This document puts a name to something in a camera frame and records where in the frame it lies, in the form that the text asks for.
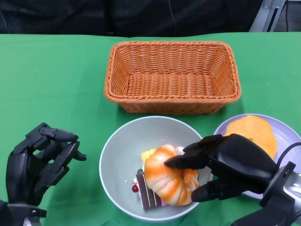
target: robotic hand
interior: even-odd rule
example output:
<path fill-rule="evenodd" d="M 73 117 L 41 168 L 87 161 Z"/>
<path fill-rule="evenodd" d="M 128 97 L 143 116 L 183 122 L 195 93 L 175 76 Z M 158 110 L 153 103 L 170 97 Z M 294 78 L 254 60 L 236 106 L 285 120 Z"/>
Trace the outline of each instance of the robotic hand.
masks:
<path fill-rule="evenodd" d="M 44 193 L 65 176 L 72 159 L 87 159 L 78 151 L 77 135 L 51 128 L 46 123 L 25 137 L 8 157 L 8 202 L 0 200 L 2 226 L 39 225 L 40 218 L 46 217 L 46 211 L 38 208 Z"/>
<path fill-rule="evenodd" d="M 218 179 L 209 181 L 192 193 L 194 202 L 240 196 L 242 192 L 263 193 L 261 210 L 236 220 L 232 226 L 290 226 L 301 215 L 301 177 L 289 162 L 279 169 L 288 147 L 274 161 L 252 141 L 237 134 L 214 135 L 184 148 L 184 155 L 164 164 L 177 169 L 209 167 Z"/>

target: wicker basket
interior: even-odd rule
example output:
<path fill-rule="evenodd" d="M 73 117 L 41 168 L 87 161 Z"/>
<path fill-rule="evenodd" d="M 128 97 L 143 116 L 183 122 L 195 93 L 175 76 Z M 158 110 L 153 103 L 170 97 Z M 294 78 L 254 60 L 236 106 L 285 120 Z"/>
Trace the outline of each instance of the wicker basket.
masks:
<path fill-rule="evenodd" d="M 122 42 L 111 49 L 104 95 L 131 113 L 214 113 L 238 100 L 231 48 L 223 42 Z"/>

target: green table surface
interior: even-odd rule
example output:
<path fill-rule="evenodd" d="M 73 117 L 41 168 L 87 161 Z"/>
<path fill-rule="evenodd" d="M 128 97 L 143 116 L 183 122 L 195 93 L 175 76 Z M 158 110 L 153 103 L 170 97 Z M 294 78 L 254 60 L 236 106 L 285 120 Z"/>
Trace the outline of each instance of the green table surface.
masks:
<path fill-rule="evenodd" d="M 105 194 L 99 158 L 110 135 L 145 115 L 127 114 L 103 96 L 110 48 L 125 40 L 218 40 L 234 51 L 242 96 L 213 115 L 176 116 L 202 136 L 242 113 L 275 117 L 301 133 L 301 33 L 224 33 L 186 38 L 0 35 L 0 199 L 7 200 L 5 172 L 9 153 L 31 129 L 46 122 L 79 135 L 86 162 L 70 171 L 44 195 L 45 226 L 150 225 L 120 211 Z M 200 203 L 167 226 L 229 226 L 260 208 L 247 196 Z"/>

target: red berry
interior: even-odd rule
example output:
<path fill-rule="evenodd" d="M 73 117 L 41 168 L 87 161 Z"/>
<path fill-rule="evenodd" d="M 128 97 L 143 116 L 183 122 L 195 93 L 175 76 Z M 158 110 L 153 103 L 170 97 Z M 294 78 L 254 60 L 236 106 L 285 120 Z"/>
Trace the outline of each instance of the red berry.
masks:
<path fill-rule="evenodd" d="M 138 192 L 139 191 L 139 188 L 138 188 L 138 186 L 137 185 L 134 185 L 133 187 L 132 187 L 132 191 L 133 192 Z"/>

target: dark cloth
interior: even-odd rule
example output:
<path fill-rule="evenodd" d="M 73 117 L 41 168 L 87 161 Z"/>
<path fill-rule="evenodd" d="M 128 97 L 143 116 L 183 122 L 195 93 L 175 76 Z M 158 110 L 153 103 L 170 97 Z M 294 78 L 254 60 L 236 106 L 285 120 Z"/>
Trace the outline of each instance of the dark cloth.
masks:
<path fill-rule="evenodd" d="M 174 36 L 168 0 L 0 0 L 11 33 Z M 170 0 L 176 36 L 249 31 L 262 0 Z M 0 33 L 7 33 L 0 16 Z"/>

